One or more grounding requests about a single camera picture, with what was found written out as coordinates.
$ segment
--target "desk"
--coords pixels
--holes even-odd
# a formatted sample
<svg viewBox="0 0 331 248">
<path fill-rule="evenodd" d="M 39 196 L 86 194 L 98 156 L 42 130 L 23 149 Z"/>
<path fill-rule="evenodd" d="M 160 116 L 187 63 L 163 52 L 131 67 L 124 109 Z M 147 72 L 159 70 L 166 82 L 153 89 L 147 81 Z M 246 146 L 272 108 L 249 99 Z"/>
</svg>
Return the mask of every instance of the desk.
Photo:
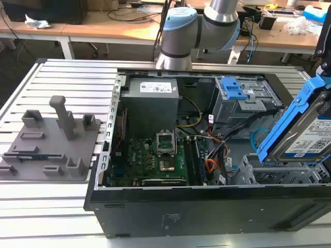
<svg viewBox="0 0 331 248">
<path fill-rule="evenodd" d="M 66 23 L 52 23 L 50 28 L 42 28 L 35 30 L 25 25 L 24 22 L 11 22 L 7 15 L 4 14 L 4 18 L 10 28 L 20 39 L 32 39 L 32 40 L 54 40 L 59 41 L 63 49 L 68 49 L 68 37 L 62 37 L 62 30 L 67 25 Z M 15 49 L 15 46 L 11 42 L 15 39 L 15 35 L 10 31 L 4 20 L 0 18 L 0 38 L 4 44 L 8 45 L 10 49 Z"/>
<path fill-rule="evenodd" d="M 116 13 L 126 14 L 131 11 L 121 9 Z M 134 12 L 117 18 L 133 19 L 143 16 L 145 14 Z M 160 21 L 159 15 L 152 18 L 157 22 Z M 20 39 L 59 41 L 66 59 L 74 58 L 72 41 L 153 45 L 159 29 L 159 24 L 152 20 L 141 24 L 119 22 L 109 19 L 107 12 L 101 11 L 89 12 L 82 25 L 51 23 L 52 27 L 38 30 L 26 26 L 24 22 L 11 22 L 7 16 L 5 19 Z M 0 38 L 15 38 L 2 19 L 0 19 Z"/>
<path fill-rule="evenodd" d="M 117 14 L 127 14 L 132 9 L 118 10 Z M 125 16 L 113 17 L 121 20 L 134 19 L 145 16 L 143 13 L 133 12 Z M 159 22 L 160 15 L 152 17 Z M 66 25 L 62 30 L 62 35 L 69 37 L 69 41 L 78 42 L 99 42 L 99 43 L 119 43 L 119 44 L 137 44 L 153 45 L 159 24 L 150 20 L 147 23 L 127 23 L 114 21 L 108 18 L 106 12 L 89 12 L 82 25 Z"/>
<path fill-rule="evenodd" d="M 272 3 L 278 3 L 280 7 L 285 7 L 287 0 L 269 0 Z M 187 4 L 194 8 L 204 8 L 205 3 L 210 1 L 204 0 L 187 0 Z M 298 1 L 297 5 L 313 5 L 316 7 L 328 8 L 330 3 Z M 279 53 L 302 53 L 313 54 L 319 39 L 318 35 L 307 33 L 305 35 L 290 35 L 283 31 L 285 23 L 275 22 L 272 30 L 262 30 L 258 24 L 254 23 L 253 34 L 256 35 L 259 41 L 257 51 L 263 52 L 279 52 Z M 228 60 L 228 64 L 236 64 L 241 51 L 248 43 L 248 37 L 240 36 L 232 47 L 232 51 Z"/>
<path fill-rule="evenodd" d="M 75 72 L 86 68 L 90 73 Z M 55 117 L 49 107 L 52 95 L 67 98 L 67 110 L 74 117 L 95 114 L 105 128 L 114 73 L 109 68 L 152 69 L 150 62 L 48 59 L 36 63 L 0 110 L 0 154 L 7 151 L 23 126 L 27 109 L 40 110 L 43 117 Z M 296 95 L 309 76 L 291 66 L 253 66 L 193 64 L 194 70 L 276 73 L 292 95 Z M 100 153 L 98 137 L 94 155 Z M 83 210 L 87 181 L 34 182 L 0 181 L 0 247 L 33 248 L 192 248 L 192 247 L 330 247 L 331 214 L 298 232 L 183 236 L 160 238 L 120 238 L 107 240 L 93 212 Z"/>
<path fill-rule="evenodd" d="M 280 6 L 286 4 L 286 0 L 270 0 L 280 3 Z M 187 0 L 187 3 L 197 8 L 204 8 L 205 0 Z M 298 1 L 300 5 L 312 4 L 327 8 L 330 3 Z M 132 10 L 121 9 L 119 14 L 125 14 Z M 143 13 L 131 13 L 117 18 L 133 19 L 143 16 Z M 153 45 L 159 24 L 156 22 L 147 22 L 143 24 L 133 24 L 110 20 L 106 12 L 89 12 L 83 25 L 54 24 L 47 29 L 34 30 L 27 27 L 23 22 L 10 22 L 6 17 L 7 23 L 14 30 L 16 35 L 21 39 L 37 40 L 55 40 L 59 41 L 62 46 L 63 54 L 66 59 L 73 59 L 74 54 L 71 46 L 72 41 L 80 42 L 100 42 L 100 43 L 121 43 L 121 44 L 141 44 Z M 285 53 L 314 53 L 318 36 L 307 34 L 305 36 L 291 36 L 282 31 L 283 23 L 275 22 L 272 30 L 260 30 L 258 25 L 254 25 L 253 33 L 259 40 L 257 51 L 265 52 L 285 52 Z M 0 38 L 15 38 L 10 29 L 3 20 L 0 19 Z M 235 64 L 238 61 L 240 52 L 247 44 L 248 37 L 240 36 L 232 47 L 228 63 Z"/>
</svg>

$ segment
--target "sticker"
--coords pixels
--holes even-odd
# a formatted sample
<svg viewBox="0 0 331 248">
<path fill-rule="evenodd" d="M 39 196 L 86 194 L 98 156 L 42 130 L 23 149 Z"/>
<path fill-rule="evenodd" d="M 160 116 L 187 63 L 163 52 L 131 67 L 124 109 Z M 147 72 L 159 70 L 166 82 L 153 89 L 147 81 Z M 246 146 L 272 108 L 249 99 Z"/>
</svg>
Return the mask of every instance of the sticker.
<svg viewBox="0 0 331 248">
<path fill-rule="evenodd" d="M 226 162 L 225 162 L 225 165 L 232 168 L 232 158 L 230 157 L 227 157 L 226 158 Z"/>
<path fill-rule="evenodd" d="M 305 153 L 297 153 L 296 155 L 294 155 L 295 158 L 301 158 L 305 155 Z"/>
<path fill-rule="evenodd" d="M 213 115 L 208 115 L 208 121 L 210 124 L 214 123 L 214 116 Z"/>
<path fill-rule="evenodd" d="M 320 153 L 331 144 L 331 120 L 315 119 L 285 153 L 303 157 L 305 153 Z"/>
<path fill-rule="evenodd" d="M 171 83 L 165 82 L 141 82 L 140 92 L 145 93 L 171 93 Z"/>
<path fill-rule="evenodd" d="M 245 94 L 254 94 L 254 91 L 251 89 L 244 89 Z"/>
<path fill-rule="evenodd" d="M 225 179 L 224 176 L 222 176 L 221 174 L 219 174 L 219 179 L 218 179 L 221 183 L 223 183 L 223 185 L 226 184 L 227 180 Z"/>
</svg>

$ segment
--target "black device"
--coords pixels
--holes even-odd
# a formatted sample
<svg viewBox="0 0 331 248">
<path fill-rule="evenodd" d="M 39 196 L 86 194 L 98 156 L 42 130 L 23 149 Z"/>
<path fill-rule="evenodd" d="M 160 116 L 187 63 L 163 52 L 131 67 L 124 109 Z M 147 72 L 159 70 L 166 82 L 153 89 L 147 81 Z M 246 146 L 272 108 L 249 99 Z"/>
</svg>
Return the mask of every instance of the black device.
<svg viewBox="0 0 331 248">
<path fill-rule="evenodd" d="M 270 92 L 274 92 L 277 96 L 275 99 L 279 99 L 282 104 L 274 108 L 275 101 L 270 99 L 265 102 L 267 111 L 264 111 L 259 101 L 246 105 L 245 100 L 229 99 L 219 106 L 223 94 L 216 87 L 219 84 L 218 79 L 222 81 L 231 75 L 235 75 L 239 82 L 243 80 L 246 85 L 245 94 L 255 92 L 255 96 L 261 94 L 261 91 L 256 91 L 257 87 L 262 92 L 265 89 L 259 86 L 260 83 L 267 81 L 268 87 L 271 87 Z M 271 107 L 277 113 L 277 109 L 285 109 L 293 100 L 275 74 L 256 74 L 253 71 L 245 74 L 234 71 L 220 74 L 217 71 L 190 73 L 130 69 L 120 70 L 117 81 L 118 85 L 115 84 L 114 87 L 123 85 L 123 89 L 120 94 L 113 93 L 113 112 L 110 111 L 113 114 L 110 114 L 107 123 L 107 127 L 114 126 L 113 135 L 111 129 L 105 132 L 102 152 L 98 165 L 93 168 L 85 203 L 85 209 L 94 211 L 98 221 L 102 223 L 107 238 L 291 231 L 301 229 L 331 210 L 331 187 L 268 185 L 264 182 L 274 181 L 275 176 L 269 175 L 266 180 L 260 177 L 261 173 L 255 173 L 255 180 L 260 185 L 235 184 L 234 177 L 238 177 L 232 170 L 225 172 L 226 166 L 223 164 L 220 164 L 223 170 L 221 173 L 219 170 L 209 173 L 204 169 L 203 158 L 212 152 L 215 144 L 209 147 L 208 141 L 203 139 L 188 137 L 178 130 L 165 130 L 173 118 L 177 118 L 180 124 L 186 124 L 183 116 L 199 114 L 187 99 L 178 99 L 177 111 L 169 105 L 178 95 L 188 96 L 203 113 L 208 113 L 208 108 L 222 109 L 222 116 L 219 117 L 212 112 L 216 119 L 230 116 L 228 123 L 220 121 L 220 126 L 214 125 L 215 129 L 219 127 L 220 130 L 231 130 L 237 126 L 237 121 L 241 122 L 245 116 L 253 113 L 249 110 L 250 107 L 262 110 L 262 119 L 257 118 L 257 121 L 261 120 L 257 127 L 271 123 L 268 118 L 272 116 L 265 116 L 265 113 L 270 112 L 268 109 Z M 156 101 L 155 98 L 162 94 L 168 103 Z M 144 107 L 135 104 L 136 100 L 144 101 Z M 155 112 L 165 105 L 169 105 L 169 110 Z M 141 121 L 134 116 L 140 112 L 131 111 L 134 106 L 146 110 Z M 177 117 L 172 114 L 174 111 L 177 112 Z M 149 113 L 157 121 L 147 119 Z M 135 130 L 142 126 L 151 127 L 146 132 L 153 132 L 154 137 L 148 133 L 144 134 L 145 137 L 137 136 Z M 152 127 L 163 130 L 155 133 Z M 194 131 L 186 128 L 183 130 L 188 133 Z M 253 152 L 249 140 L 244 136 L 239 133 L 237 138 L 227 141 L 229 149 L 235 151 L 233 164 L 239 165 L 244 154 Z"/>
<path fill-rule="evenodd" d="M 316 56 L 322 57 L 324 77 L 330 76 L 330 25 L 331 7 L 315 52 Z M 119 70 L 118 73 L 114 84 L 117 90 L 113 91 L 104 143 L 99 161 L 92 169 L 84 204 L 85 210 L 94 211 L 107 238 L 296 231 L 331 211 L 331 187 L 327 180 L 331 171 L 328 164 L 303 166 L 297 163 L 290 166 L 290 163 L 275 164 L 274 161 L 261 164 L 256 153 L 247 155 L 250 142 L 243 132 L 248 131 L 252 125 L 257 125 L 255 130 L 268 122 L 274 125 L 279 120 L 277 113 L 280 114 L 278 118 L 281 118 L 281 111 L 288 108 L 293 100 L 276 74 L 256 74 L 254 71 L 242 74 L 238 71 L 220 73 L 134 69 Z M 131 88 L 130 84 L 135 83 L 131 79 L 140 79 L 140 88 Z M 153 85 L 152 81 L 157 82 L 155 79 L 176 79 L 178 87 L 174 87 L 171 80 L 158 81 L 161 87 L 150 87 Z M 189 79 L 191 82 L 187 84 L 188 87 L 179 86 L 181 81 L 189 82 Z M 192 137 L 192 134 L 176 134 L 174 136 L 177 138 L 173 138 L 171 132 L 166 130 L 157 133 L 156 138 L 124 138 L 126 129 L 130 131 L 130 128 L 137 128 L 135 125 L 146 123 L 130 123 L 129 116 L 126 124 L 124 113 L 130 106 L 118 100 L 121 98 L 121 85 L 124 85 L 124 90 L 134 90 L 137 93 L 139 89 L 142 96 L 174 94 L 179 88 L 179 96 L 184 96 L 188 94 L 187 89 L 200 83 L 214 85 L 214 90 L 206 91 L 200 97 L 191 95 L 192 102 L 197 102 L 199 98 L 209 102 L 215 118 L 214 134 L 218 132 L 218 128 L 225 130 L 222 132 L 226 135 L 222 138 L 229 149 L 235 151 L 233 164 L 240 164 L 233 176 L 229 175 L 232 171 L 222 174 L 222 177 L 229 180 L 217 180 L 220 175 L 216 173 L 217 170 L 214 171 L 217 175 L 209 173 L 208 176 L 208 172 L 201 171 L 202 159 L 215 154 L 223 143 L 216 146 L 213 144 L 210 150 L 206 142 Z M 245 85 L 244 89 L 238 86 L 242 84 Z M 161 93 L 161 88 L 167 90 L 171 87 L 169 92 Z M 242 97 L 245 94 L 254 98 L 244 100 Z M 182 101 L 184 99 L 179 99 L 178 121 L 182 115 L 197 114 L 197 111 L 182 109 Z M 114 128 L 117 115 L 121 120 L 117 122 L 120 127 Z M 160 113 L 157 118 L 162 120 L 169 117 Z M 235 132 L 241 123 L 245 124 L 241 133 Z M 184 134 L 192 132 L 185 130 L 182 131 Z M 230 133 L 236 133 L 236 138 L 227 139 Z M 161 141 L 164 152 L 160 156 L 158 145 L 155 145 L 158 140 Z"/>
<path fill-rule="evenodd" d="M 260 29 L 271 30 L 277 17 L 262 16 L 259 22 Z"/>
<path fill-rule="evenodd" d="M 13 22 L 24 22 L 25 15 L 35 20 L 81 24 L 87 15 L 87 0 L 3 0 Z"/>
</svg>

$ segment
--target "yellow cable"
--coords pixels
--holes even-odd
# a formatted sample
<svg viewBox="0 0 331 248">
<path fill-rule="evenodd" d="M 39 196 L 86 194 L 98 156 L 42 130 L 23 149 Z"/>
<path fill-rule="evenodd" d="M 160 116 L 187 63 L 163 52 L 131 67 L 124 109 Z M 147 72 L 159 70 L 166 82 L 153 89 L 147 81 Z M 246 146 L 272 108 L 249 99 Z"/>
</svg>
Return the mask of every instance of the yellow cable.
<svg viewBox="0 0 331 248">
<path fill-rule="evenodd" d="M 188 97 L 184 97 L 184 96 L 183 96 L 183 98 L 185 98 L 188 101 L 190 101 L 193 104 L 193 106 L 198 110 L 198 112 L 199 112 L 199 119 L 198 119 L 198 121 L 196 123 L 187 124 L 187 125 L 175 125 L 175 127 L 177 127 L 177 128 L 192 128 L 192 127 L 195 127 L 196 125 L 198 125 L 201 122 L 201 120 L 202 120 L 202 113 L 201 113 L 199 107 L 191 99 L 189 99 Z"/>
</svg>

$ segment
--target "wire bundle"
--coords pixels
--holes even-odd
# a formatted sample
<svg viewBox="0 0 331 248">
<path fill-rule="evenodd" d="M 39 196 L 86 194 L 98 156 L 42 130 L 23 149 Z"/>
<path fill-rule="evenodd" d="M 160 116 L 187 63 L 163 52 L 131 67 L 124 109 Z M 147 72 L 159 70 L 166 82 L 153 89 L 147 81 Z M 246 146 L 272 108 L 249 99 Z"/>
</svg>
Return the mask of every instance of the wire bundle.
<svg viewBox="0 0 331 248">
<path fill-rule="evenodd" d="M 252 20 L 252 25 L 249 25 L 246 20 L 244 20 L 243 26 L 242 26 L 242 30 L 243 31 L 247 31 L 249 33 L 249 39 L 248 39 L 248 43 L 246 44 L 246 46 L 244 47 L 244 49 L 242 50 L 241 54 L 246 50 L 246 48 L 249 46 L 249 44 L 251 43 L 251 49 L 250 49 L 250 53 L 249 53 L 249 57 L 247 62 L 250 62 L 253 56 L 253 48 L 254 48 L 254 41 L 256 41 L 256 46 L 255 46 L 255 51 L 258 48 L 259 45 L 259 41 L 258 38 L 256 37 L 255 34 L 253 34 L 253 26 L 254 26 L 254 16 L 248 17 L 248 19 Z"/>
</svg>

